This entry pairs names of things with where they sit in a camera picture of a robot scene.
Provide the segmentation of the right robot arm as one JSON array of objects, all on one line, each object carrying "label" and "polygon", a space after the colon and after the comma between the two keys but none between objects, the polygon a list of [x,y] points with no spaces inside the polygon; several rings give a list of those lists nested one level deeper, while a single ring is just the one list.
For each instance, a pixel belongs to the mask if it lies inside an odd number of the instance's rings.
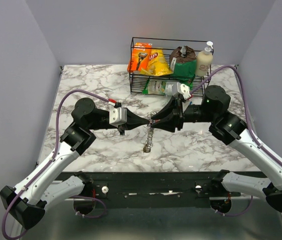
[{"label": "right robot arm", "polygon": [[200,105],[187,106],[186,96],[184,90],[172,96],[151,118],[151,126],[173,133],[184,123],[210,123],[209,132],[216,139],[240,152],[265,175],[258,178],[221,170],[211,180],[211,191],[217,196],[228,192],[257,197],[282,213],[282,158],[258,140],[244,120],[228,111],[231,98],[222,87],[208,86]]}]

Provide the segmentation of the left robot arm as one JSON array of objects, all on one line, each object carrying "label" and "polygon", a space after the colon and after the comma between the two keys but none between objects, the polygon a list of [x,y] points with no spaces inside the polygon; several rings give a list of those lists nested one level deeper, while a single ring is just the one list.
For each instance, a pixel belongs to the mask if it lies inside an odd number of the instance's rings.
[{"label": "left robot arm", "polygon": [[48,208],[73,196],[87,197],[92,186],[79,175],[51,186],[51,183],[70,163],[81,156],[94,142],[93,130],[117,129],[120,134],[149,121],[119,103],[110,102],[109,110],[98,109],[92,99],[78,100],[71,113],[73,122],[56,142],[48,157],[24,180],[0,191],[6,214],[29,230],[43,218]]}]

